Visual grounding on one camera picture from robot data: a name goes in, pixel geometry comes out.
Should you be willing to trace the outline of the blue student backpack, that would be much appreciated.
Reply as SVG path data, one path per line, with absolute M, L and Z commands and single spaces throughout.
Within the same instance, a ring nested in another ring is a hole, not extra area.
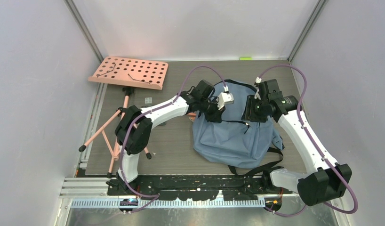
M 245 176 L 253 176 L 274 167 L 283 160 L 282 137 L 273 120 L 252 122 L 242 119 L 246 100 L 256 93 L 253 85 L 225 80 L 234 103 L 227 105 L 222 122 L 209 122 L 202 112 L 197 112 L 192 124 L 193 148 L 206 160 L 222 163 L 231 173 L 248 169 Z

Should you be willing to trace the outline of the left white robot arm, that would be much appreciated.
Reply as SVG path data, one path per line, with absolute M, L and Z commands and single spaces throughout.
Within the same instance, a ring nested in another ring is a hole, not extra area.
M 114 133 L 122 157 L 118 170 L 121 179 L 119 189 L 124 194 L 131 195 L 137 189 L 135 179 L 138 176 L 139 155 L 147 147 L 151 131 L 170 119 L 196 111 L 204 113 L 210 122 L 220 123 L 226 104 L 234 101 L 228 86 L 224 85 L 223 89 L 217 97 L 212 98 L 214 86 L 201 80 L 197 86 L 181 91 L 163 103 L 146 108 L 132 105 L 121 110 L 125 115 Z

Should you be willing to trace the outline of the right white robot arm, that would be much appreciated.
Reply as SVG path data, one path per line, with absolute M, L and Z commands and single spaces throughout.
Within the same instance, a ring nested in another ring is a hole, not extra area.
M 352 192 L 349 180 L 352 170 L 348 164 L 340 164 L 324 147 L 309 125 L 301 103 L 295 96 L 284 96 L 278 82 L 256 78 L 255 95 L 247 97 L 242 119 L 266 122 L 274 119 L 291 138 L 300 154 L 305 173 L 285 168 L 270 169 L 262 179 L 262 188 L 274 193 L 280 187 L 299 194 L 302 201 L 313 206 Z

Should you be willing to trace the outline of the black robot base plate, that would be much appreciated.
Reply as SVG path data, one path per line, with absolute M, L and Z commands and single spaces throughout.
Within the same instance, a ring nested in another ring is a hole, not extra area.
M 137 195 L 142 200 L 212 201 L 223 196 L 226 201 L 249 201 L 258 195 L 291 194 L 287 189 L 270 185 L 260 176 L 140 175 L 128 186 L 119 177 L 106 184 L 109 196 Z

